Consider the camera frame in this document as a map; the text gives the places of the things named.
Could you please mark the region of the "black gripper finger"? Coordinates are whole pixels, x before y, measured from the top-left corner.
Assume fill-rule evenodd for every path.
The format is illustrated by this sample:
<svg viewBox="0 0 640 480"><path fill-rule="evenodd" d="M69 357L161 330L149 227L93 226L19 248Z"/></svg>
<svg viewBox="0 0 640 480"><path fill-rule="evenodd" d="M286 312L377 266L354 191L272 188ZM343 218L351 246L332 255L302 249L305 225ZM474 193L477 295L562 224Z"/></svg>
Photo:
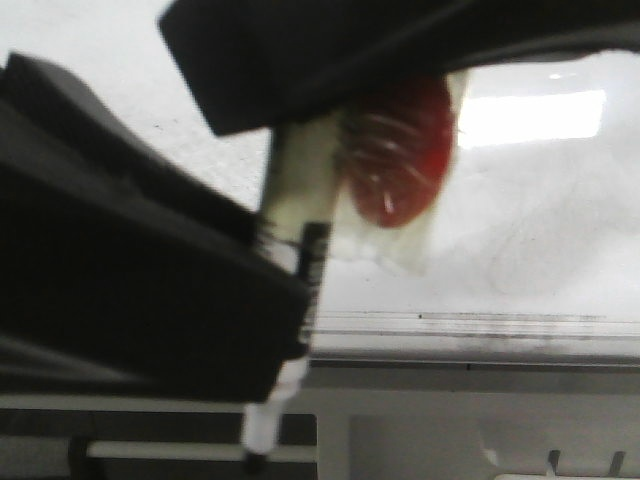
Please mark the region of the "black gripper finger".
<svg viewBox="0 0 640 480"><path fill-rule="evenodd" d="M1 70L1 389L262 401L307 287L68 70Z"/></svg>
<svg viewBox="0 0 640 480"><path fill-rule="evenodd" d="M175 1L158 26L219 136L416 73L639 49L635 1Z"/></svg>

